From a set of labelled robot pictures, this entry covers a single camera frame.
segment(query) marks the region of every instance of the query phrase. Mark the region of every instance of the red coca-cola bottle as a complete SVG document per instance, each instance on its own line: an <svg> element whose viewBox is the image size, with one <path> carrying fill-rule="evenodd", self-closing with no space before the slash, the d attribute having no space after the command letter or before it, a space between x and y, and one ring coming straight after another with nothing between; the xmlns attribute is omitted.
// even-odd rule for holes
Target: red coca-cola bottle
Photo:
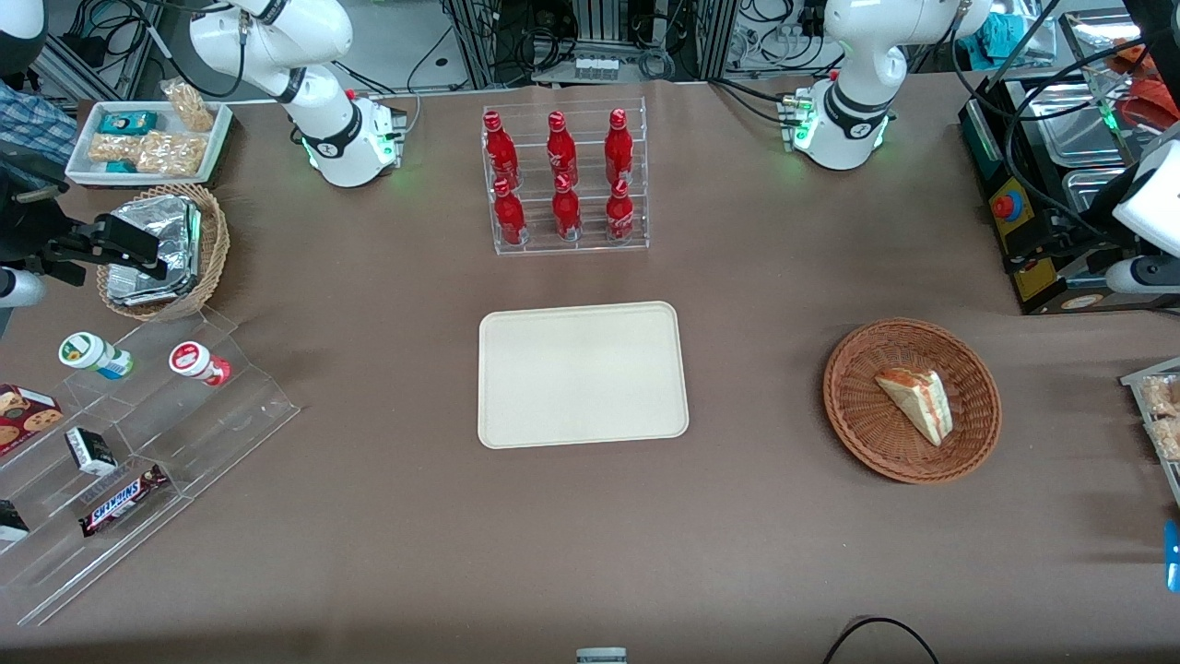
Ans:
<svg viewBox="0 0 1180 664"><path fill-rule="evenodd" d="M565 129L565 114L562 111L549 113L549 165L553 167L553 177L568 175L570 185L578 185L578 155L573 147L573 137Z"/></svg>
<svg viewBox="0 0 1180 664"><path fill-rule="evenodd" d="M492 184L496 190L496 222L500 224L500 236L509 244L524 244L529 241L529 228L524 223L524 205L512 192L512 185L506 177L497 177Z"/></svg>
<svg viewBox="0 0 1180 664"><path fill-rule="evenodd" d="M570 176L562 173L553 180L553 217L557 218L557 234L566 242L573 242L582 236L582 205L578 195L573 192Z"/></svg>
<svg viewBox="0 0 1180 664"><path fill-rule="evenodd" d="M610 198L607 200L607 241L614 244L624 244L631 238L631 229L635 225L635 205L627 193L627 180L620 179L610 188Z"/></svg>
<svg viewBox="0 0 1180 664"><path fill-rule="evenodd" d="M607 132L607 183L620 179L631 180L631 132L627 131L627 111L615 109Z"/></svg>
<svg viewBox="0 0 1180 664"><path fill-rule="evenodd" d="M496 111L484 113L484 127L487 129L487 156L492 159L492 172L496 177L507 179L513 190L519 188L520 159L517 158L512 137L504 131L500 113Z"/></svg>

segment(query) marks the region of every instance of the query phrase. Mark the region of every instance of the emergency stop button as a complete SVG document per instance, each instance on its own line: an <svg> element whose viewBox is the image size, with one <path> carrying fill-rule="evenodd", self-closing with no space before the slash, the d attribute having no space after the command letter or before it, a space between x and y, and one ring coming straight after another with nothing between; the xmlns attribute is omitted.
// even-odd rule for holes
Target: emergency stop button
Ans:
<svg viewBox="0 0 1180 664"><path fill-rule="evenodd" d="M991 203L991 213L1004 221L1016 221L1024 211L1024 202L1018 193L1004 193Z"/></svg>

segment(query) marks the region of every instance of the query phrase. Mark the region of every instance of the cookie box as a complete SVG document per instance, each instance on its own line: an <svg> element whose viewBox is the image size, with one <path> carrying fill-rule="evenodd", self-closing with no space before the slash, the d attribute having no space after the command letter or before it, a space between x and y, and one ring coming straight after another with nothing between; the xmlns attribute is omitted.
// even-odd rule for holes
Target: cookie box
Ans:
<svg viewBox="0 0 1180 664"><path fill-rule="evenodd" d="M0 384L0 456L48 429L61 420L61 407L53 397Z"/></svg>

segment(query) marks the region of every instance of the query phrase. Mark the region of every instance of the snickers bar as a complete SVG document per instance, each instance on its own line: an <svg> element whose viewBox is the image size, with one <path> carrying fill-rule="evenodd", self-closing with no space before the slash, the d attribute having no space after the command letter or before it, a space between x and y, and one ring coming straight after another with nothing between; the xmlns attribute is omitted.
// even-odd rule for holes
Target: snickers bar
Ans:
<svg viewBox="0 0 1180 664"><path fill-rule="evenodd" d="M150 471L146 471L143 475L136 478L136 480L127 485L123 491L111 497L111 499L103 505L98 506L98 509L90 513L88 517L83 517L78 520L78 524L81 526L83 537L88 538L101 531L112 521L131 511L136 504L148 498L148 494L150 494L153 489L162 487L168 482L168 475L164 475L164 472L159 469L159 466L153 465Z"/></svg>
<svg viewBox="0 0 1180 664"><path fill-rule="evenodd" d="M12 501L0 500L0 540L19 543L28 535L28 526L25 525Z"/></svg>
<svg viewBox="0 0 1180 664"><path fill-rule="evenodd" d="M74 427L66 432L66 442L70 443L70 454L73 455L78 471L83 473L101 478L118 467L106 441L93 432Z"/></svg>

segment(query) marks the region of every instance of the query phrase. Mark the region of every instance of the red button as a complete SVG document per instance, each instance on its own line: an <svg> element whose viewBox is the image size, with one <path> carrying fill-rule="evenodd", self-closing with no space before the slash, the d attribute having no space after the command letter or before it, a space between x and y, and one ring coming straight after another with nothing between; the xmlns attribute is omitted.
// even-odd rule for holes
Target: red button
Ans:
<svg viewBox="0 0 1180 664"><path fill-rule="evenodd" d="M996 198L995 203L991 203L991 213L998 218L1009 218L1014 211L1016 211L1016 202L1012 200L1011 196L1001 196Z"/></svg>

